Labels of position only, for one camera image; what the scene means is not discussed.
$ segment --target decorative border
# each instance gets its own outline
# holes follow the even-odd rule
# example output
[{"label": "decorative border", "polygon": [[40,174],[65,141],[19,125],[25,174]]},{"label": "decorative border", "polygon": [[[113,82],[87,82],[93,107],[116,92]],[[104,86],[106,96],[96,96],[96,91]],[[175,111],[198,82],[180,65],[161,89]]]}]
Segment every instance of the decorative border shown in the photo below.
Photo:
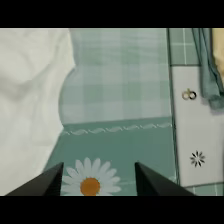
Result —
[{"label": "decorative border", "polygon": [[131,126],[115,126],[111,128],[96,128],[93,130],[79,129],[76,131],[67,131],[63,130],[61,135],[84,135],[84,134],[99,134],[99,133],[114,133],[119,131],[133,131],[133,130],[145,130],[145,129],[155,129],[155,128],[172,128],[171,123],[163,123],[163,124],[146,124],[146,125],[131,125]]}]

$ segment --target white cloth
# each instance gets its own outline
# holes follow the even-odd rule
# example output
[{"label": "white cloth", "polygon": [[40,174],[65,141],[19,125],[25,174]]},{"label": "white cloth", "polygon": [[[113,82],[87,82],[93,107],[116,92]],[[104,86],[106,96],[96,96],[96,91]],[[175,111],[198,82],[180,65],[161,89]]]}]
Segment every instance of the white cloth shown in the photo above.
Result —
[{"label": "white cloth", "polygon": [[42,172],[63,129],[59,94],[74,67],[67,28],[0,29],[0,195]]}]

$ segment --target white daisy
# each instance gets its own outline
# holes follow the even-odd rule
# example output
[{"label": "white daisy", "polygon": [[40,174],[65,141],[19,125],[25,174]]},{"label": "white daisy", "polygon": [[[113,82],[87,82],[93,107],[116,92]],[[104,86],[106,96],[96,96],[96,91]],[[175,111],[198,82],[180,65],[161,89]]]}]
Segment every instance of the white daisy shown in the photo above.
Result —
[{"label": "white daisy", "polygon": [[96,159],[91,166],[90,159],[85,158],[84,164],[76,160],[76,170],[67,167],[69,176],[63,176],[62,180],[68,185],[61,188],[67,193],[65,196],[112,196],[111,193],[121,191],[116,186],[120,178],[114,176],[117,170],[109,169],[110,162],[100,165],[100,159]]}]

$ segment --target checkered tablecloth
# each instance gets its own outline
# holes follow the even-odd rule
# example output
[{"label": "checkered tablecloth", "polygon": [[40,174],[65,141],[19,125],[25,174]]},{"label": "checkered tablecloth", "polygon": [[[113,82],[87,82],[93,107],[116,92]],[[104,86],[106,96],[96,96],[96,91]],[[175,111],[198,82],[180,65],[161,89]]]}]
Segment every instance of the checkered tablecloth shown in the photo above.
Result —
[{"label": "checkered tablecloth", "polygon": [[63,124],[171,115],[166,28],[72,28]]}]

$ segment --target beige cloth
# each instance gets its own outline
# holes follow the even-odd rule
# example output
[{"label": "beige cloth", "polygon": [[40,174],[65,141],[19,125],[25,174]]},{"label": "beige cloth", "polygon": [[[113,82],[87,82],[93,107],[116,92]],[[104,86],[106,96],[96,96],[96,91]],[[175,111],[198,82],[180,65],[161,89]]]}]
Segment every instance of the beige cloth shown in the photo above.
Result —
[{"label": "beige cloth", "polygon": [[224,28],[212,28],[213,56],[224,83]]}]

